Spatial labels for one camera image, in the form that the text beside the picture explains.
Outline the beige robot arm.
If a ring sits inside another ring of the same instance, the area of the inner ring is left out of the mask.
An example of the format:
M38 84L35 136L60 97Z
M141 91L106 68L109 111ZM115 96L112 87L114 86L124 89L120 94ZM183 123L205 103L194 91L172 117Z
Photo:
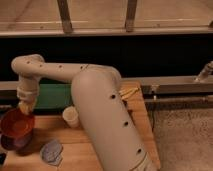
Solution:
M157 171L120 96L116 68L47 63L39 54L16 57L11 68L19 76L17 97L25 114L34 108L41 79L71 85L74 106L104 171Z

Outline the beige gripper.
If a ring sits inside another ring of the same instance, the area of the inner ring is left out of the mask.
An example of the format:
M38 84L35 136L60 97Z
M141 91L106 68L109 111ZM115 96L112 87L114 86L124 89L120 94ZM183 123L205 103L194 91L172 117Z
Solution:
M20 111L29 115L33 112L35 101L39 95L39 80L36 78L20 78L17 86L17 97Z

